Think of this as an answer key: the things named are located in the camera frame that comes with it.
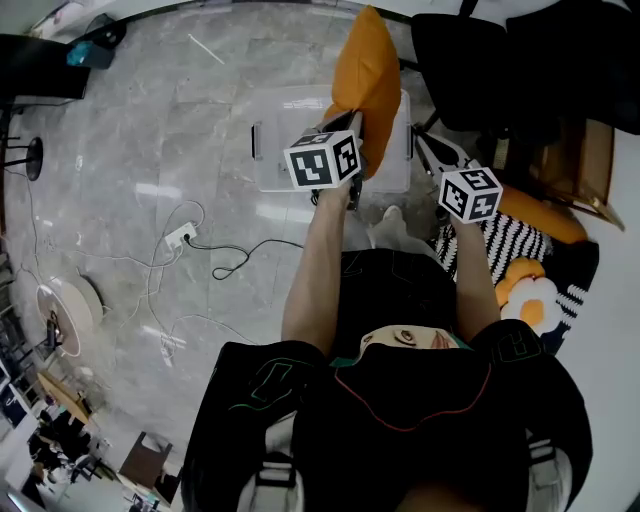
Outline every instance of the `gray tile floor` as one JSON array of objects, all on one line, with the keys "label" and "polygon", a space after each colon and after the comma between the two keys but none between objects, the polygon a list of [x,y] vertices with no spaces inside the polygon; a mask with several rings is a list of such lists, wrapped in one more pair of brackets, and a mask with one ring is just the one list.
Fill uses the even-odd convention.
[{"label": "gray tile floor", "polygon": [[[36,275],[39,270],[44,281],[76,271],[88,276],[111,308],[96,332],[81,340],[80,357],[65,358],[65,364],[76,367],[94,390],[94,400],[103,404],[96,422],[113,444],[108,458],[114,465],[140,430],[171,441],[179,462],[221,346],[242,337],[255,343],[279,339],[300,251],[265,246],[220,282],[211,278],[212,268],[241,256],[185,250],[150,297],[162,326],[146,299],[139,301],[146,293],[146,268],[73,251],[150,262],[169,214],[185,200],[198,201],[206,211],[201,244],[250,248],[268,237],[302,243],[307,223],[286,213],[281,218],[260,214],[260,205],[280,212],[311,212],[312,206],[306,194],[258,191],[250,154],[250,98],[256,88],[331,83],[352,22],[348,11],[293,4],[237,4],[151,16],[129,24],[113,65],[92,73],[83,101],[31,108],[14,118],[14,134],[44,139],[42,176],[31,184],[39,265],[27,183],[13,175],[5,176],[7,246],[15,266],[23,264]],[[409,27],[392,22],[389,27],[399,54],[411,58]],[[425,120],[433,107],[422,78],[405,71],[402,83],[413,119]],[[468,142],[459,134],[458,141]],[[413,164],[406,194],[372,194],[365,187],[359,212],[365,222],[377,222],[395,203],[404,209],[410,233],[429,235],[433,202],[426,192],[431,187],[417,161]],[[198,208],[187,204],[173,215],[167,231],[199,219]],[[162,244],[155,264],[170,256]],[[151,291],[159,278],[157,270]],[[34,277],[21,272],[13,290],[32,342],[44,336],[35,287]],[[186,315],[200,316],[181,319]],[[169,344],[174,355],[168,366],[160,336],[173,325],[177,348]],[[91,378],[79,367],[90,368]]]}]

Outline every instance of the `white storage bin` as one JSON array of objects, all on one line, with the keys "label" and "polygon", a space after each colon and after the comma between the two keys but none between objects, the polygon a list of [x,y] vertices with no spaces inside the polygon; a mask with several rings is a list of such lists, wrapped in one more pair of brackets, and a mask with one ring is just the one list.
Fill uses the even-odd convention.
[{"label": "white storage bin", "polygon": [[[331,106],[331,86],[307,85],[257,91],[251,107],[256,123],[252,127],[255,178],[263,192],[294,190],[283,150],[307,128],[322,121]],[[400,107],[384,160],[363,188],[372,192],[402,193],[409,190],[411,177],[411,116],[409,95],[402,91]]]}]

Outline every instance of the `orange cushion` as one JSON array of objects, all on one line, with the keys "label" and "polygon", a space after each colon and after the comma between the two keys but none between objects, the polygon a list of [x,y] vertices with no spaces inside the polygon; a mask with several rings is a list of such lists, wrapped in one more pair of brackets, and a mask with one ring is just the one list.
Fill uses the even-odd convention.
[{"label": "orange cushion", "polygon": [[331,91],[333,105],[325,119],[359,110],[363,116],[362,154],[371,178],[384,158],[393,119],[400,105],[400,67],[384,21],[367,6],[356,18],[336,64]]},{"label": "orange cushion", "polygon": [[502,186],[504,191],[498,207],[502,213],[526,222],[565,244],[588,239],[587,232],[577,220],[565,217],[524,192],[508,185]]}]

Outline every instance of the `teal object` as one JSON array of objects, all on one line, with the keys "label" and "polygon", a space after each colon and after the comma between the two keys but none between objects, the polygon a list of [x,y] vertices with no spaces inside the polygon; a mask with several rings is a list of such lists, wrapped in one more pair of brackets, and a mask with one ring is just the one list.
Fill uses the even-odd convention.
[{"label": "teal object", "polygon": [[92,45],[93,43],[83,41],[74,46],[73,49],[67,53],[67,64],[69,64],[69,66],[82,66],[91,51]]}]

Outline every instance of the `hand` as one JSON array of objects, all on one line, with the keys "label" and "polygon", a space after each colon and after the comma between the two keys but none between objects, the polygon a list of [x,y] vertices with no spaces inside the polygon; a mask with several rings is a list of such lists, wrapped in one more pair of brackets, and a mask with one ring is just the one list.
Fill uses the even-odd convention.
[{"label": "hand", "polygon": [[351,180],[340,185],[338,188],[325,188],[320,192],[318,206],[330,204],[346,210],[349,206],[349,191],[351,190]]},{"label": "hand", "polygon": [[456,236],[458,237],[461,235],[465,236],[468,233],[474,233],[476,235],[480,233],[482,235],[482,230],[480,229],[480,225],[477,224],[476,222],[465,224],[460,219],[458,219],[455,215],[451,215],[450,217],[451,217],[451,225],[453,226],[453,229],[456,230]]}]

